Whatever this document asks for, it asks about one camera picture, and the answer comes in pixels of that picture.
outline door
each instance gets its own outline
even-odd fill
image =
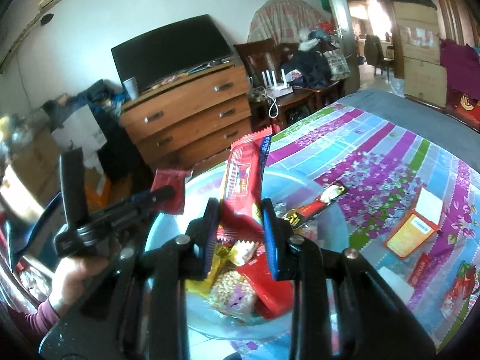
[[[352,27],[352,18],[347,0],[330,0],[330,6],[332,7],[335,21],[337,22],[340,46],[351,71],[351,76],[345,80],[345,93],[349,95],[360,88],[359,62]]]

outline drawer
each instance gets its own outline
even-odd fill
[[[157,168],[190,170],[197,163],[228,149],[234,141],[250,133],[250,121],[241,120],[151,162],[150,168],[153,171]]]
[[[241,95],[141,140],[137,143],[137,149],[143,160],[149,164],[195,140],[243,120],[250,114],[247,96]]]
[[[231,67],[164,92],[121,115],[120,122],[135,143],[248,89],[245,69]]]

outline barcode label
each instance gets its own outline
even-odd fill
[[[428,226],[424,221],[422,221],[420,218],[415,216],[412,219],[412,226],[415,226],[418,230],[420,230],[423,234],[428,234],[431,232],[431,227]]]

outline television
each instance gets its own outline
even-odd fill
[[[232,54],[210,15],[157,28],[112,48],[120,81],[135,77],[140,93],[165,77]]]

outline gray bedsheet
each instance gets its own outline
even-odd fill
[[[382,117],[436,143],[480,172],[480,134],[425,105],[378,89],[366,89],[338,101]]]

